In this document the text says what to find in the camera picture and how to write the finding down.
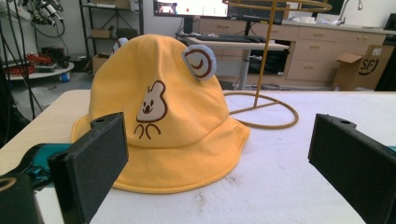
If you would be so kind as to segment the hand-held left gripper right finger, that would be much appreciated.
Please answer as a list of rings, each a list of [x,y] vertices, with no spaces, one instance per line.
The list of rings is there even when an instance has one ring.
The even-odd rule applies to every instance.
[[[395,150],[351,121],[317,114],[308,159],[366,224],[396,224]]]

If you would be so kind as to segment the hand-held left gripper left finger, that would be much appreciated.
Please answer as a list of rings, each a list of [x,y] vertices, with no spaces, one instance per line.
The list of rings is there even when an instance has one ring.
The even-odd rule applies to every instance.
[[[65,224],[88,224],[128,161],[124,116],[110,114],[48,158]]]

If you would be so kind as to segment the yellow bucket hat with ears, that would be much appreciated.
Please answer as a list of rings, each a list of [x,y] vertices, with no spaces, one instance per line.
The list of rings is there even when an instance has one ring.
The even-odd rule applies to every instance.
[[[167,194],[214,183],[236,166],[250,135],[230,116],[216,70],[207,46],[135,37],[96,72],[89,112],[74,123],[71,138],[78,140],[94,119],[121,112],[129,160],[115,188]]]

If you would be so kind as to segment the brown cardboard box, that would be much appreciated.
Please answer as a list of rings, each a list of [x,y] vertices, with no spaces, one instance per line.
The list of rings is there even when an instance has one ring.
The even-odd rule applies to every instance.
[[[340,64],[332,82],[332,89],[374,90],[394,49],[394,46],[370,45],[363,55],[341,53],[336,58]]]

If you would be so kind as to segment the beige drawer cabinet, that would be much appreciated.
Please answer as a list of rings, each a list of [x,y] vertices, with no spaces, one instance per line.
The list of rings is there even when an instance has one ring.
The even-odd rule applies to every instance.
[[[202,34],[243,34],[247,23],[221,19],[199,19],[193,31]],[[264,83],[329,86],[336,74],[338,55],[363,55],[370,45],[383,45],[386,33],[380,28],[323,25],[283,21],[272,25],[270,39],[290,42],[283,75],[267,75]]]

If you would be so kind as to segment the small cardboard box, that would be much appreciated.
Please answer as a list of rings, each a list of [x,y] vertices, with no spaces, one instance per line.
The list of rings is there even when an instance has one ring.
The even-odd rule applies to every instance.
[[[94,37],[94,38],[111,38],[112,32],[107,29],[92,29],[92,37]]]

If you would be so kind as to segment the black metal shelf rack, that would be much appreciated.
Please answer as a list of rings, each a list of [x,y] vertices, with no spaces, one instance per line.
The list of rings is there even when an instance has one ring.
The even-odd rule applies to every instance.
[[[144,33],[143,0],[78,0],[87,69],[94,75],[119,38]],[[107,29],[111,38],[94,38],[92,29]]]

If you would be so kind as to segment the chrome faucet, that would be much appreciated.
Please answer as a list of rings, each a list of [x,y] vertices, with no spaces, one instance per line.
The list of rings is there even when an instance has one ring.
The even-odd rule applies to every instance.
[[[350,1],[356,2],[356,9],[358,11],[361,11],[363,9],[362,0],[344,0],[339,17],[336,21],[336,25],[342,25],[342,24],[346,23],[347,15],[349,15],[349,2]]]

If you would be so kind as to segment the grey desk with monitor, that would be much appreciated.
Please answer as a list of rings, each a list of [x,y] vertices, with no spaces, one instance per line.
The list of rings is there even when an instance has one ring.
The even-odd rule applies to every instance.
[[[196,37],[185,37],[189,45],[201,44],[211,48],[218,60],[217,76],[239,76],[239,90],[243,90],[248,79],[250,54],[253,50],[264,50],[264,43],[202,41]]]

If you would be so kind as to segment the black keyboard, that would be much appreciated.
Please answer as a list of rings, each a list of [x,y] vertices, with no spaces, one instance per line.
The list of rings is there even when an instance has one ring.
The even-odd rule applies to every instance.
[[[266,39],[256,35],[198,35],[202,41],[238,42],[238,43],[264,43]]]

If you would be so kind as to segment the dark monitor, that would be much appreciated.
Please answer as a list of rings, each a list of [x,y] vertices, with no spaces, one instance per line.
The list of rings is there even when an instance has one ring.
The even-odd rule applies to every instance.
[[[270,0],[223,0],[228,6],[228,17],[240,21],[262,21],[268,23],[271,15],[274,15],[273,24],[281,24],[283,21],[283,8],[286,2],[277,2],[277,10],[272,12]]]

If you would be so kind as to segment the computer monitor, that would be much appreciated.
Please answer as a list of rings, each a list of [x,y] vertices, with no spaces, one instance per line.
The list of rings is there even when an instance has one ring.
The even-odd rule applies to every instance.
[[[155,16],[228,16],[228,6],[222,0],[153,0]]]

